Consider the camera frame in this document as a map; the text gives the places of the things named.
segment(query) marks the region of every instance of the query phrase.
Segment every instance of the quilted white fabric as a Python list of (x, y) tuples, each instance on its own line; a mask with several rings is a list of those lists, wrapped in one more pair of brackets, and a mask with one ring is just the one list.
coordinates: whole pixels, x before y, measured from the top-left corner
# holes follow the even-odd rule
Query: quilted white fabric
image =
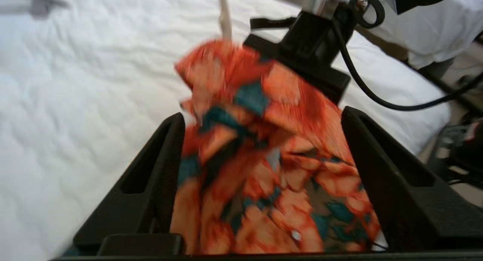
[[(67, 0), (48, 20), (0, 17), (0, 256), (61, 254), (157, 126), (190, 95), (173, 63), (219, 36), (217, 0)], [(297, 9), (230, 0), (234, 39), (249, 18)], [(354, 34), (349, 50), (368, 84), (395, 103), (441, 96)], [(340, 58), (334, 66), (346, 70)], [(413, 153), (449, 118), (382, 109), (351, 84), (342, 105), (366, 111)]]

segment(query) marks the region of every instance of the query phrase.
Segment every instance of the white cord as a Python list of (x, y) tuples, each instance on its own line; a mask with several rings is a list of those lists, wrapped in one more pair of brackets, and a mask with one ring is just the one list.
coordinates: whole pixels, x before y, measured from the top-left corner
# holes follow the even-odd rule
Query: white cord
[(223, 39), (231, 40), (231, 18), (228, 0), (220, 0), (220, 10), (221, 13), (218, 22), (220, 24), (221, 36)]

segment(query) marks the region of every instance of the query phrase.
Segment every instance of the black plastic bracket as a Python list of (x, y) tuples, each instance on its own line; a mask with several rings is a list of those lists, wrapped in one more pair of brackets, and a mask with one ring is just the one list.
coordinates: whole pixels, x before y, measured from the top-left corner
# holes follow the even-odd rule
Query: black plastic bracket
[(365, 113), (346, 107), (342, 127), (391, 251), (481, 249), (483, 213)]
[(329, 65), (307, 66), (307, 63), (302, 60), (291, 58), (289, 55), (281, 55), (279, 44), (253, 34), (248, 36), (244, 45), (257, 50), (265, 58), (275, 59), (289, 67), (307, 83), (323, 92), (335, 104), (340, 102), (351, 80), (347, 74), (339, 72)]
[[(169, 232), (184, 135), (181, 113), (160, 125), (74, 236), (81, 254), (99, 250), (104, 238), (112, 235)], [(174, 241), (169, 237), (165, 243)]]
[(111, 235), (104, 239), (98, 256), (176, 256), (182, 251), (183, 238), (177, 234)]

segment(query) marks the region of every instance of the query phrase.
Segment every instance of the white mattress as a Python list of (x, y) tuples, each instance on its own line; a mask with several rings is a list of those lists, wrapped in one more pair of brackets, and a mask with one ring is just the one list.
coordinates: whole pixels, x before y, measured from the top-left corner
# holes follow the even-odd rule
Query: white mattress
[[(483, 0), (443, 0), (401, 15), (383, 2), (386, 19), (371, 32), (409, 50), (409, 63), (419, 69), (454, 58), (483, 31)], [(368, 18), (375, 19), (373, 10)]]
[[(190, 92), (173, 70), (219, 36), (217, 0), (67, 0), (45, 21), (0, 17), (0, 255), (44, 261), (61, 254), (157, 126)], [(296, 9), (230, 0), (234, 38), (249, 17)], [(358, 34), (349, 51), (383, 98), (416, 104), (441, 92)], [(340, 58), (335, 67), (346, 70)], [(383, 109), (351, 84), (342, 105), (371, 115), (411, 152), (449, 119), (442, 105)]]

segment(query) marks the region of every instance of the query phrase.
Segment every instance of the floral print cloth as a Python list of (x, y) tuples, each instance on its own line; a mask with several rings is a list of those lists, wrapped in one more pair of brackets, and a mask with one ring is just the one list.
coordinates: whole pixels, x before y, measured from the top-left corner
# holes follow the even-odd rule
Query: floral print cloth
[(192, 89), (171, 232), (186, 254), (370, 249), (380, 230), (340, 109), (284, 65), (211, 41), (176, 70)]

